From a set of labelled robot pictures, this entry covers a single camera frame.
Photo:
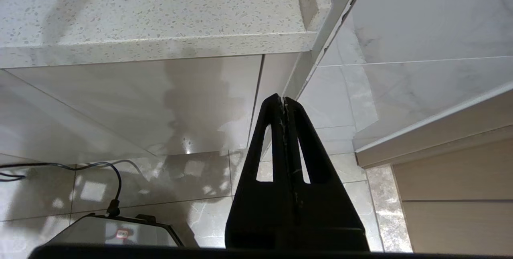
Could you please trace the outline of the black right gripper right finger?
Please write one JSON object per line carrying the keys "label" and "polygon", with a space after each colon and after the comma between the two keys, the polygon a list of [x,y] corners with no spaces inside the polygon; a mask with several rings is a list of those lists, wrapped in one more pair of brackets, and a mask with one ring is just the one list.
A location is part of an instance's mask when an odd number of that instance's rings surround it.
{"label": "black right gripper right finger", "polygon": [[302,249],[367,251],[364,225],[305,109],[285,98],[294,240]]}

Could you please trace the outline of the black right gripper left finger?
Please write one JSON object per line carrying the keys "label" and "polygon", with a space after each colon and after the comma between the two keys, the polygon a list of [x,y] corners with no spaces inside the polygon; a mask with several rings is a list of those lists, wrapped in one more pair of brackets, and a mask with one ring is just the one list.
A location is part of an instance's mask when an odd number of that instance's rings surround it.
{"label": "black right gripper left finger", "polygon": [[[281,97],[266,98],[240,174],[236,195],[226,222],[228,249],[271,249],[277,234],[293,218],[286,162],[284,111]],[[272,182],[257,179],[267,127],[271,128]]]}

